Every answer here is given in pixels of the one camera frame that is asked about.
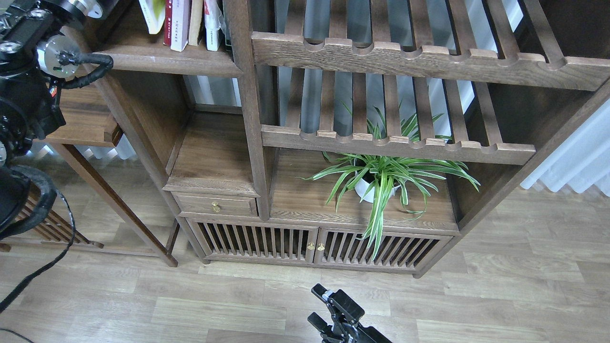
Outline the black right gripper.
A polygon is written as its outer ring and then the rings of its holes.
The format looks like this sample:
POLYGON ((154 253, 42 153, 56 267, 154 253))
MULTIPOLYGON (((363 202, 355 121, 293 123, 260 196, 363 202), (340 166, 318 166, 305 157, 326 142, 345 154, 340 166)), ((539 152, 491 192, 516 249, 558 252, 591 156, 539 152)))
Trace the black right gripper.
POLYGON ((323 343, 392 342, 374 326, 360 324, 360 319, 365 315, 364 309, 342 289, 334 292, 321 284, 316 284, 311 292, 323 302, 333 321, 333 324, 329 325, 316 313, 311 313, 307 318, 307 321, 318 330, 323 343))

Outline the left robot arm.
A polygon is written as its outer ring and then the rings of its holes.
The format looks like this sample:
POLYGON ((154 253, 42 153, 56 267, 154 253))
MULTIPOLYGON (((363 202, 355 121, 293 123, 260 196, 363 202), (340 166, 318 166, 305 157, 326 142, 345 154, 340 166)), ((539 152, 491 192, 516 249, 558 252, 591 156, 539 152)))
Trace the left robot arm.
POLYGON ((1 238, 40 224, 62 193, 38 169, 13 165, 35 139, 65 125, 61 92, 100 80, 113 58, 85 53, 61 33, 106 18, 115 0, 10 0, 1 14, 1 238))

